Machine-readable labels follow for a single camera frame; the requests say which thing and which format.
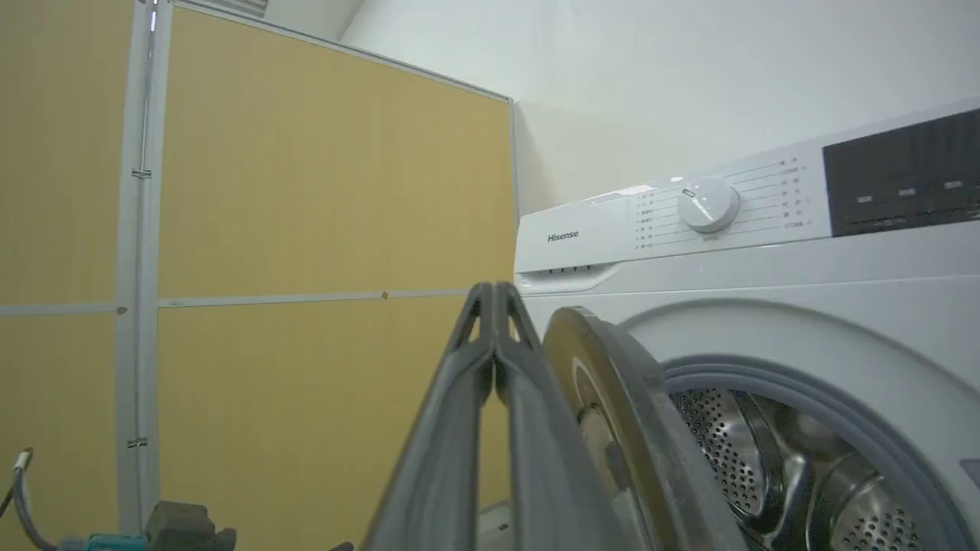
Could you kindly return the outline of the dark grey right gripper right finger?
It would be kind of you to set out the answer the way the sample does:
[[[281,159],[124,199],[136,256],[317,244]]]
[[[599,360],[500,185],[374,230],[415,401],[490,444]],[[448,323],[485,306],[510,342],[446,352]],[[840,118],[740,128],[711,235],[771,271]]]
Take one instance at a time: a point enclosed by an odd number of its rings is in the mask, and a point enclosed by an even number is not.
[[[577,417],[515,285],[494,285],[497,390],[510,423],[514,547],[627,550]]]

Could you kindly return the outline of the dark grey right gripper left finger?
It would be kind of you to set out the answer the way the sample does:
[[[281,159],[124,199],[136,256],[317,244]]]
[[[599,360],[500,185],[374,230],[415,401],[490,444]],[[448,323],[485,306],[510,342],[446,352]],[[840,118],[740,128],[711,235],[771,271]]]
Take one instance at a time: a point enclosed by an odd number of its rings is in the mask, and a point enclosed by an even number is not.
[[[364,550],[473,550],[479,517],[481,409],[493,379],[493,285],[469,290]]]

